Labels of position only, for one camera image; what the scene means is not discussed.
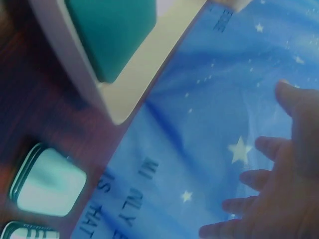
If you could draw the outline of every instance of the wood grain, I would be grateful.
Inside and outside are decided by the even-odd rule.
[[[0,0],[0,224],[12,220],[44,224],[59,230],[61,238],[70,238],[133,115],[123,125],[114,126],[85,103],[53,54],[27,1]],[[23,212],[6,198],[23,154],[34,141],[70,155],[87,173],[83,193],[63,218]]]

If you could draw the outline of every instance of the black lettering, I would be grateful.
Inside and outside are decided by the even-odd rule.
[[[112,239],[129,239],[122,232],[115,230]]]
[[[100,215],[102,212],[102,206],[99,206],[98,208],[94,208],[93,206],[90,206],[90,209],[93,210],[93,213],[88,211],[86,215],[93,216],[96,220],[99,221],[101,218],[98,217],[98,215]]]
[[[225,28],[226,28],[226,26],[225,26],[225,24],[223,22],[222,23],[218,22],[215,25],[214,30],[217,30],[217,31],[220,31],[220,32],[224,32]]]
[[[98,185],[96,187],[98,190],[104,189],[104,193],[108,193],[111,190],[111,184],[110,183],[103,184],[103,179],[99,180]]]
[[[225,10],[225,11],[223,12],[223,15],[232,16],[233,13],[234,13],[234,12],[232,12],[232,11]]]
[[[224,30],[226,29],[226,26],[228,24],[228,22],[230,21],[230,18],[232,17],[233,12],[232,11],[228,11],[225,10],[223,12],[223,14],[220,16],[218,22],[216,23],[216,25],[214,26],[214,30],[220,31],[220,32],[224,32]]]
[[[142,164],[141,169],[139,170],[139,174],[148,179],[153,179],[153,175],[156,173],[158,166],[158,163],[151,160],[150,158],[146,158]]]
[[[124,219],[125,222],[131,227],[133,224],[132,224],[132,221],[136,219],[136,217],[126,217],[124,216],[123,214],[119,214],[119,217]]]
[[[105,182],[105,178],[113,181],[114,177],[112,175],[110,175],[108,172],[104,172],[103,173],[103,177],[101,177],[101,179],[98,182],[98,185],[96,186],[96,188],[98,190],[103,190],[104,193],[108,193],[111,190],[111,183],[110,182]]]
[[[139,210],[142,206],[142,199],[143,193],[135,188],[131,188],[126,201],[123,203],[122,209],[124,209],[126,205],[129,205]]]
[[[89,218],[89,216],[87,214],[85,215],[85,218],[87,220],[83,221],[82,222],[83,224],[86,224],[86,225],[89,225],[89,226],[92,226],[92,227],[97,227],[98,226],[91,218]]]
[[[84,233],[86,233],[87,235],[89,235],[90,238],[92,238],[92,236],[93,236],[93,234],[94,234],[94,231],[89,232],[88,230],[86,230],[86,229],[83,228],[83,227],[80,227],[80,230],[84,231]]]

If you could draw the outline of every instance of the starry pattern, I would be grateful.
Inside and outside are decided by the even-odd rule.
[[[239,175],[273,166],[253,147],[255,138],[290,137],[291,119],[274,97],[277,80],[319,89],[319,8],[297,2],[252,1],[222,33],[211,26],[225,9],[206,6],[107,166],[112,189],[92,196],[104,210],[94,238],[120,229],[131,239],[196,239],[201,225],[239,218],[221,202],[255,195]],[[151,180],[137,173],[146,157],[159,164]],[[136,217],[130,227],[119,214],[131,188],[143,203],[127,215]],[[85,216],[72,238],[83,238]]]
[[[191,201],[191,196],[193,195],[193,193],[190,193],[188,191],[185,191],[183,193],[183,195],[181,196],[181,198],[183,199],[183,202],[186,203],[188,201]]]

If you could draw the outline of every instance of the blue fabric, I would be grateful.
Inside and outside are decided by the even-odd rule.
[[[253,147],[256,137],[290,138],[275,83],[287,78],[318,88],[318,41],[318,1],[255,0],[233,15],[207,4],[134,118],[72,238],[196,239],[201,225],[234,218],[221,202],[256,194],[239,182],[240,173],[272,168]]]

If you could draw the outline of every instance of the finger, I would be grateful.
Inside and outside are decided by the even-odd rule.
[[[222,204],[222,208],[225,212],[243,215],[248,211],[251,205],[256,200],[257,196],[251,196],[248,198],[234,198],[225,200]]]
[[[252,189],[260,192],[263,190],[265,184],[267,183],[269,177],[270,177],[271,171],[268,170],[250,170],[247,172],[243,172],[239,178],[240,181],[251,187]]]
[[[256,148],[262,152],[267,158],[275,161],[277,153],[284,144],[288,143],[289,140],[285,138],[271,138],[261,136],[256,139]]]
[[[239,219],[206,225],[200,228],[199,236],[202,239],[233,239],[240,223]]]
[[[281,80],[276,85],[276,98],[286,113],[292,116],[294,107],[304,95],[303,89],[293,87],[287,80]]]

